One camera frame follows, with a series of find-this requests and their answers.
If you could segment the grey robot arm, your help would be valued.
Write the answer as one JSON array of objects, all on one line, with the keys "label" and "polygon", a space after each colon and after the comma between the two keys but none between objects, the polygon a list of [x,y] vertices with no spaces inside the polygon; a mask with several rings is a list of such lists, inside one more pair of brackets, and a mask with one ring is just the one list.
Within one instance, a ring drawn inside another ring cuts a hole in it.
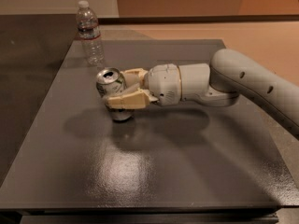
[{"label": "grey robot arm", "polygon": [[109,108],[143,109],[181,101],[228,106],[243,95],[299,138],[299,87],[235,50],[218,50],[210,63],[160,64],[122,74],[127,88],[104,96]]}]

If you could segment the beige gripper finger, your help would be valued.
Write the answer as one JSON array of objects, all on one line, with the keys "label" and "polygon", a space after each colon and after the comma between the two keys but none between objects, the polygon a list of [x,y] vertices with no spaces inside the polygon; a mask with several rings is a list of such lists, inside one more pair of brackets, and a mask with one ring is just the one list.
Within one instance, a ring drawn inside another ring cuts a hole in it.
[{"label": "beige gripper finger", "polygon": [[145,75],[148,73],[147,70],[143,68],[134,68],[129,70],[121,71],[124,76],[126,85],[131,87],[135,84],[142,86],[144,84]]},{"label": "beige gripper finger", "polygon": [[104,103],[112,109],[143,109],[158,99],[150,94],[149,90],[137,89],[134,92],[117,96],[108,96]]}]

